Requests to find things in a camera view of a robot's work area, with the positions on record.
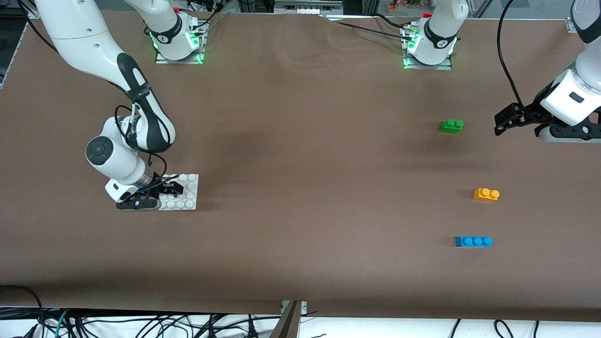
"white floor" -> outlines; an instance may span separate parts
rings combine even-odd
[[[108,320],[130,319],[124,317],[103,318]],[[193,324],[202,325],[208,316],[191,316]],[[215,326],[223,326],[232,322],[247,319],[247,315],[228,315]],[[313,338],[326,334],[323,338],[449,338],[455,319],[369,319],[369,318],[302,318],[299,338]],[[533,334],[534,321],[505,321],[513,332],[514,338],[530,338]],[[134,338],[136,333],[146,324],[145,321],[128,322],[119,324],[93,323],[89,329],[100,338]],[[255,328],[260,333],[271,330],[277,323],[276,319],[255,321]],[[35,320],[23,319],[0,321],[0,338],[21,337],[35,324]],[[53,335],[46,330],[46,337]],[[153,330],[146,337],[154,338],[158,329]],[[217,334],[220,338],[240,337],[243,331],[224,330]],[[505,338],[509,334],[501,329]],[[38,327],[34,338],[39,338],[41,329]],[[184,330],[169,328],[165,338],[186,338]],[[455,338],[497,338],[492,320],[463,319],[455,333]],[[601,322],[541,322],[537,338],[600,338]]]

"white lego plate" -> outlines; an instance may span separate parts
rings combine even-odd
[[[177,182],[184,187],[184,193],[179,196],[159,194],[159,210],[196,210],[196,198],[198,196],[198,175],[180,174],[170,182]]]

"table surface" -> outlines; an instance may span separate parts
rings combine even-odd
[[[497,21],[466,21],[443,72],[309,15],[231,15],[203,65],[155,65],[135,12],[105,18],[176,125],[168,173],[200,175],[198,209],[116,210],[84,149],[128,101],[28,29],[0,93],[3,283],[61,307],[601,318],[601,148],[494,136],[514,101]],[[527,102],[584,48],[559,20],[508,20],[503,36]],[[463,132],[439,132],[448,118]],[[473,201],[479,187],[499,201]],[[493,247],[454,248],[478,235]]]

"metal leg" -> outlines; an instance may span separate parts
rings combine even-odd
[[[302,310],[302,301],[290,302],[269,338],[297,338]]]

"lego brick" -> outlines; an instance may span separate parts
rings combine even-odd
[[[457,248],[488,248],[492,245],[492,238],[488,236],[471,237],[461,236],[455,237],[455,246]]]
[[[196,198],[198,196],[198,175],[180,174],[172,180],[184,187],[183,194],[179,196],[159,194],[159,210],[196,210]]]
[[[499,199],[501,194],[498,190],[490,190],[487,188],[478,188],[474,190],[474,200],[484,202],[494,202]]]
[[[463,130],[463,121],[448,119],[441,123],[441,132],[456,134]]]

